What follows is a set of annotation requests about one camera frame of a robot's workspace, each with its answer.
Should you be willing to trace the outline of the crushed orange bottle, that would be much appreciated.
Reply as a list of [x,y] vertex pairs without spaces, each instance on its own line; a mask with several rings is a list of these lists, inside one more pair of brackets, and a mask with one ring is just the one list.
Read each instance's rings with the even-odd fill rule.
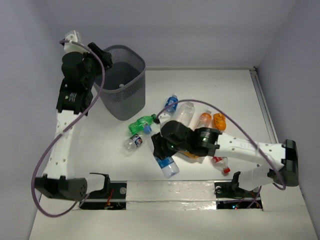
[[215,113],[213,115],[212,125],[217,130],[225,131],[227,128],[226,117],[222,113]]

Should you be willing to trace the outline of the large clear water bottle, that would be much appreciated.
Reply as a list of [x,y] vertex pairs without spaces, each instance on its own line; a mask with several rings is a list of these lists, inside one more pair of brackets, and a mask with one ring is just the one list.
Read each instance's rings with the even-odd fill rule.
[[195,107],[192,102],[183,103],[178,110],[176,110],[173,120],[177,121],[186,127],[189,127],[191,120],[195,113]]

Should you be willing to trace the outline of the clear bottle dark blue label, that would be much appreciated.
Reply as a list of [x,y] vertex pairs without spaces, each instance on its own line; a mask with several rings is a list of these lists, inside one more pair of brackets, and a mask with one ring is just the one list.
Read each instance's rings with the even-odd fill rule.
[[124,147],[128,152],[132,152],[139,148],[143,143],[143,137],[139,134],[134,134],[124,142]]

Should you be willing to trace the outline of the orange bottle dark label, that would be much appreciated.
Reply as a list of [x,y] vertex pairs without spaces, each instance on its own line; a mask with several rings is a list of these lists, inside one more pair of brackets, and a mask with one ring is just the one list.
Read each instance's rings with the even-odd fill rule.
[[192,154],[192,153],[190,153],[188,151],[184,151],[184,152],[182,152],[182,154],[184,154],[188,158],[190,158],[192,160],[195,160],[195,161],[198,161],[198,162],[202,162],[205,159],[204,156],[197,156],[197,155]]

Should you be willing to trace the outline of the small blue label water bottle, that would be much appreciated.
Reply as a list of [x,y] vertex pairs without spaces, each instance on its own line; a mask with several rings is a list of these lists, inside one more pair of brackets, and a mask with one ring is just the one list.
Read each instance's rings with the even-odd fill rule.
[[165,107],[165,111],[168,114],[173,114],[176,109],[177,109],[177,101],[178,101],[178,97],[175,94],[172,94],[166,101],[164,107]]

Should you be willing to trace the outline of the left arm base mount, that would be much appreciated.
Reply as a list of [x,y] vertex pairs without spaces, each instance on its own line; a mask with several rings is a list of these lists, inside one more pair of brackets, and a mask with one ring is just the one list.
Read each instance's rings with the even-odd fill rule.
[[127,182],[112,181],[107,192],[91,192],[79,207],[82,210],[125,210],[127,201]]

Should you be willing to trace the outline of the tall orange juice bottle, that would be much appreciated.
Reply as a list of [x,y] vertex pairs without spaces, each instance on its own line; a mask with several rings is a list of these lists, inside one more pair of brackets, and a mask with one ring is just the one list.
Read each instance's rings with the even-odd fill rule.
[[208,128],[212,121],[212,112],[207,110],[203,112],[198,119],[197,128]]

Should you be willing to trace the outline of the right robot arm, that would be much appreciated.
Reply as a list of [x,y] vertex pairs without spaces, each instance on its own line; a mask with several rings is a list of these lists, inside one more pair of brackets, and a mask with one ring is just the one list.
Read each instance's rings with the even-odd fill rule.
[[177,152],[188,152],[198,157],[239,159],[258,166],[238,171],[233,175],[230,190],[242,196],[257,187],[278,184],[284,187],[299,185],[297,144],[287,139],[283,143],[261,143],[241,139],[220,130],[201,127],[195,130],[181,122],[166,122],[159,133],[151,136],[153,155],[164,163]]

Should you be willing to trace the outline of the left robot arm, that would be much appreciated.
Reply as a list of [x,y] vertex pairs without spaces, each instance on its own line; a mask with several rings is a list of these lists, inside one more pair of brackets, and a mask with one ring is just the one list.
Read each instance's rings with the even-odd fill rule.
[[112,67],[112,55],[94,42],[83,45],[63,39],[60,44],[65,48],[65,55],[56,104],[55,137],[43,153],[49,155],[49,160],[42,176],[38,177],[38,169],[34,169],[31,189],[50,199],[80,202],[90,192],[104,198],[111,191],[106,175],[89,173],[86,177],[76,177],[74,165],[83,123],[99,98],[92,94],[95,79],[104,77]]

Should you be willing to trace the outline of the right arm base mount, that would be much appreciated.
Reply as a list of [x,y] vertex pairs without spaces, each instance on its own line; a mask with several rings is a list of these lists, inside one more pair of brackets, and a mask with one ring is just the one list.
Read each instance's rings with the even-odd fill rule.
[[217,210],[263,209],[259,189],[232,189],[230,181],[216,181],[214,194]]

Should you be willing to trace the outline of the blue cap water bottle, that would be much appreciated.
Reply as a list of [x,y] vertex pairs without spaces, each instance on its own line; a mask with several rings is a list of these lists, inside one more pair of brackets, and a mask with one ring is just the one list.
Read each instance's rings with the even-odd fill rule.
[[146,135],[149,150],[161,168],[164,176],[169,179],[180,172],[179,167],[171,156],[166,156],[162,148],[162,136],[152,130],[150,125],[146,125],[143,129]]

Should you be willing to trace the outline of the clear bottle red label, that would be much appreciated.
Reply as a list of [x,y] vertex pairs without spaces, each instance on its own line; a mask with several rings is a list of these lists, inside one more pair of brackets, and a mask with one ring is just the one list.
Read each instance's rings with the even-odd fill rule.
[[219,167],[224,175],[227,175],[231,170],[229,168],[229,159],[227,157],[213,157],[213,163]]

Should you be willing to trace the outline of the green soda bottle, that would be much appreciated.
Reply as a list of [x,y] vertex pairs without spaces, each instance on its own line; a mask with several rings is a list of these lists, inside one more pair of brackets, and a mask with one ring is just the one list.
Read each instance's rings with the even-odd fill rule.
[[150,126],[156,119],[156,114],[145,115],[140,117],[135,122],[128,125],[128,129],[132,135],[135,135],[144,130],[145,126]]

